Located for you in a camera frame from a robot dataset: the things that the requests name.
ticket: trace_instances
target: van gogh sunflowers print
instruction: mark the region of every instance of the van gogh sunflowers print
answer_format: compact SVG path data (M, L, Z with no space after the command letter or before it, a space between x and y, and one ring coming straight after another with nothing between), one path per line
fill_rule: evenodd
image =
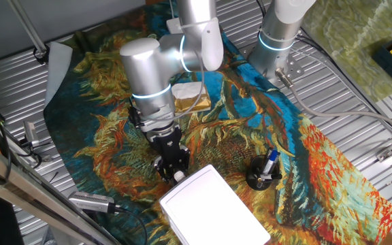
M131 89L119 49L167 34L168 3L146 6L64 44L71 67L45 109L46 124L80 191L112 196L146 223L149 244L180 244L158 200L171 186L151 163L157 157L128 121ZM223 35L221 68L206 73L209 112L181 118L189 172L212 164L268 230L268 244L378 244L392 228L392 205L346 157ZM201 79L178 74L172 83ZM249 188L246 168L268 147L281 152L283 179L262 192ZM122 244L142 244L143 229L124 214L99 216Z

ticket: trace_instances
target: cylindrical metal connector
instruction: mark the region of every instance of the cylindrical metal connector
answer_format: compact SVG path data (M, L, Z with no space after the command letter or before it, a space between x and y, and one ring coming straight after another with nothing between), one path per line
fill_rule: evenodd
M285 75L284 69L276 69L275 74L287 88L291 88L292 86L294 86L293 81L291 81L291 79L287 75Z

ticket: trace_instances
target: white cloth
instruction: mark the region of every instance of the white cloth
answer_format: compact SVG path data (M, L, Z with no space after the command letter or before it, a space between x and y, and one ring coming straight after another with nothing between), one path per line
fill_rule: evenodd
M51 42L49 63L48 63L48 83L46 85L45 107L54 97L61 82L66 76L72 59L72 48Z

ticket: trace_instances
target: green carpet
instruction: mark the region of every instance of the green carpet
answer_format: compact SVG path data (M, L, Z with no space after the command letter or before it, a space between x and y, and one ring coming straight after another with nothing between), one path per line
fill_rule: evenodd
M302 26L374 101L392 94L392 78L372 59L392 40L392 0L317 0Z

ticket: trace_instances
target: white box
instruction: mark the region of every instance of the white box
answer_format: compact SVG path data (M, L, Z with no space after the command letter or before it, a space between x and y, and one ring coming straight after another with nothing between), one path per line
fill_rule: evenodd
M184 245L264 245L270 240L212 165L175 186L160 205Z

